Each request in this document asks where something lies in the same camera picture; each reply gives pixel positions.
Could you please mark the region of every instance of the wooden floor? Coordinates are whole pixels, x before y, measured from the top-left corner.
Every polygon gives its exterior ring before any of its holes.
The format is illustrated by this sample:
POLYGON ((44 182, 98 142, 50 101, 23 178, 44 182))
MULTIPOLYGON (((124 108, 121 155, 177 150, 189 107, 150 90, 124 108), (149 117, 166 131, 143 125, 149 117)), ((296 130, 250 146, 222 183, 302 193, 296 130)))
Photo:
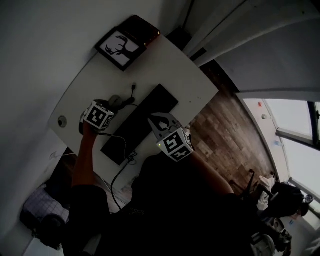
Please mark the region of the wooden floor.
MULTIPOLYGON (((273 166, 254 123, 234 95, 234 84, 215 61, 203 66, 201 70, 219 92, 190 123, 195 150, 222 177, 227 181, 233 180, 242 188, 246 188, 250 180, 250 169, 255 171, 254 182, 259 176, 270 178, 273 166)), ((57 168, 64 166, 69 170, 69 175, 72 175, 76 159, 75 155, 65 156, 57 168)), ((117 212, 119 209, 109 189, 99 177, 96 179, 107 193, 110 212, 117 212)), ((132 182, 121 191, 115 191, 115 195, 124 203, 131 200, 131 184, 132 182)), ((236 186, 231 186, 236 194, 242 192, 236 186)))

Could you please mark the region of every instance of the black picture frame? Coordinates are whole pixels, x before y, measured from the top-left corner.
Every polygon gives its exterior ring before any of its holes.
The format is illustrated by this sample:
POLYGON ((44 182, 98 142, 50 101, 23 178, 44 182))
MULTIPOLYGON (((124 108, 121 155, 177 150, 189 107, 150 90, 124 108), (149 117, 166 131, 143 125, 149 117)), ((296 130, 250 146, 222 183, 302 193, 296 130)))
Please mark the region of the black picture frame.
POLYGON ((112 30, 110 30, 95 46, 94 48, 104 57, 106 57, 109 61, 111 61, 115 66, 117 66, 120 70, 125 71, 146 49, 147 47, 144 44, 139 43, 135 38, 128 35, 125 31, 123 31, 119 27, 114 27, 112 30), (117 62, 114 58, 111 57, 108 53, 106 53, 103 49, 100 48, 100 46, 108 39, 110 38, 115 32, 120 32, 123 34, 127 39, 132 41, 134 44, 136 44, 139 48, 136 49, 133 53, 133 57, 129 59, 129 61, 125 65, 121 65, 119 62, 117 62))

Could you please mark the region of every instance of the framed picture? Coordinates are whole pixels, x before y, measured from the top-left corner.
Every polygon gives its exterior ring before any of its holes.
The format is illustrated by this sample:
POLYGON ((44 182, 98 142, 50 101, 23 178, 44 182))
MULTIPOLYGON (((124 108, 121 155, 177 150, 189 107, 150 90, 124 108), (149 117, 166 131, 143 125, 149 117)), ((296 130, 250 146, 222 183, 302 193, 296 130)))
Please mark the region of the framed picture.
POLYGON ((115 27, 95 45, 95 49, 125 71, 147 48, 115 27))

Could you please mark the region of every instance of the person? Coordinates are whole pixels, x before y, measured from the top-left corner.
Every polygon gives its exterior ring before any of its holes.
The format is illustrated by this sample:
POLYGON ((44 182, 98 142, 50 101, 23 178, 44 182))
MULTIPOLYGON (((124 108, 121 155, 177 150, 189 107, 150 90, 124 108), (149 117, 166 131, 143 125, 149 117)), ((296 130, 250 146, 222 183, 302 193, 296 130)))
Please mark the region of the person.
POLYGON ((276 182, 271 190, 272 194, 278 193, 276 198, 269 203, 263 211, 264 217, 281 218, 305 216, 309 211, 309 204, 304 202, 305 196, 301 190, 286 182, 276 182))
POLYGON ((196 152, 180 162, 164 153, 147 158, 132 184, 131 202, 110 214, 105 191, 95 186, 97 135, 83 125, 62 242, 65 256, 252 254, 252 217, 244 202, 196 152))

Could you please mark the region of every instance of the white table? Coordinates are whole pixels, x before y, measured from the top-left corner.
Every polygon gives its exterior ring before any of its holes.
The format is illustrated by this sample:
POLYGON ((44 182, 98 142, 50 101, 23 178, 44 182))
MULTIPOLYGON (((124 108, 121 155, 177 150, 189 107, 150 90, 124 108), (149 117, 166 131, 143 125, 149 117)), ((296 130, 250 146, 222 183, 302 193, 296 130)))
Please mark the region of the white table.
MULTIPOLYGON (((94 56, 63 95, 50 117, 49 126, 74 153, 78 154, 82 140, 79 133, 82 112, 94 99, 109 100, 112 95, 128 99, 131 96, 132 83, 137 84, 133 95, 134 103, 137 105, 158 84, 162 84, 179 101, 171 113, 183 126, 189 124, 218 92, 213 83, 186 55, 165 37, 160 36, 125 72, 101 54, 94 56), (58 125, 60 116, 67 118, 65 128, 58 125)), ((114 133, 135 108, 133 105, 126 106, 112 119, 105 132, 114 133)), ((95 142, 93 170, 110 184, 122 165, 117 165, 100 151, 108 139, 107 136, 98 136, 95 142)), ((128 184, 140 173, 145 159, 159 152, 156 142, 156 137, 151 133, 136 148, 137 164, 125 168, 114 183, 116 189, 122 189, 128 184)))

